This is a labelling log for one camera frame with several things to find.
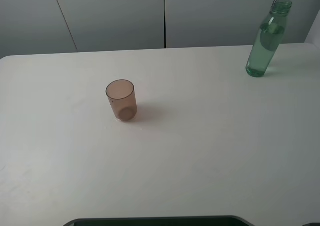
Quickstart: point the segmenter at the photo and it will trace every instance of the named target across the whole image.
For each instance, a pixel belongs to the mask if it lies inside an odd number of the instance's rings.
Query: cup
[[[135,117],[137,102],[135,86],[131,81],[126,79],[115,80],[106,87],[105,92],[116,118],[127,122]]]

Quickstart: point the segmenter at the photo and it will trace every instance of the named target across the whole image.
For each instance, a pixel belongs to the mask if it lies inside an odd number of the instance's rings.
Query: black object
[[[76,219],[65,226],[73,223],[74,226],[253,226],[236,216]]]

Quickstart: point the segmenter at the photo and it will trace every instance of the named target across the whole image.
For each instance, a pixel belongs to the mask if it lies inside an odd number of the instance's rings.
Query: bottle neck
[[[274,17],[286,17],[291,9],[292,1],[290,0],[276,0],[271,9],[270,14]]]

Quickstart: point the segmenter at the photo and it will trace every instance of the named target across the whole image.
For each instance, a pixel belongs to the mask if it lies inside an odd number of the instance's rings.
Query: gray wall
[[[319,10],[320,0],[292,0],[283,42],[304,42]]]
[[[163,48],[165,16],[167,47],[252,44],[261,20],[273,2],[58,1],[0,0],[0,58],[76,52],[74,41],[79,51]],[[285,43],[303,42],[320,9],[320,0],[292,1]]]
[[[75,52],[57,0],[0,0],[0,58]]]
[[[320,11],[312,24],[305,42],[313,43],[320,48]]]
[[[166,0],[167,47],[252,44],[274,0]]]
[[[79,51],[165,47],[164,0],[58,0]]]

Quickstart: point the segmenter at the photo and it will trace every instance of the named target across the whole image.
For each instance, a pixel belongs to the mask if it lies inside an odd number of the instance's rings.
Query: water
[[[253,77],[262,77],[284,35],[285,28],[276,23],[263,23],[251,50],[246,71]]]

